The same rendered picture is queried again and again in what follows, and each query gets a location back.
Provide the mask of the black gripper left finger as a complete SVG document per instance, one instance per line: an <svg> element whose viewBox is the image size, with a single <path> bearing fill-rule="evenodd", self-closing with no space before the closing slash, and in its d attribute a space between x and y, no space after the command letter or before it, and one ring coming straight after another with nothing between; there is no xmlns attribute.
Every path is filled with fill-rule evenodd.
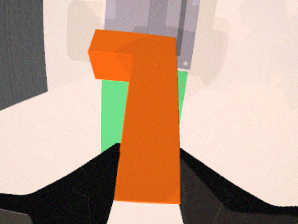
<svg viewBox="0 0 298 224"><path fill-rule="evenodd" d="M0 224L106 224L116 193L120 145L36 192L0 193Z"/></svg>

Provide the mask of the orange l-shaped part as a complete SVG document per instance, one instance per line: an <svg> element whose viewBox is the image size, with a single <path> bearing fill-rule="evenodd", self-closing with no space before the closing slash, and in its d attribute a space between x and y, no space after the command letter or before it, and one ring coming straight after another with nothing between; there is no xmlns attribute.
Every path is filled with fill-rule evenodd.
<svg viewBox="0 0 298 224"><path fill-rule="evenodd" d="M97 80L129 81L114 201L181 204L176 37L94 31Z"/></svg>

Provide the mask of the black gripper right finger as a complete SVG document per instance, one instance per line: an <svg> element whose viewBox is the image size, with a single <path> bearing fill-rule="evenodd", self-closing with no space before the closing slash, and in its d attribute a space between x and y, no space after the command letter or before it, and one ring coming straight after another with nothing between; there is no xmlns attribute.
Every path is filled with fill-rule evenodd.
<svg viewBox="0 0 298 224"><path fill-rule="evenodd" d="M267 204L181 148L182 224L298 224L298 206Z"/></svg>

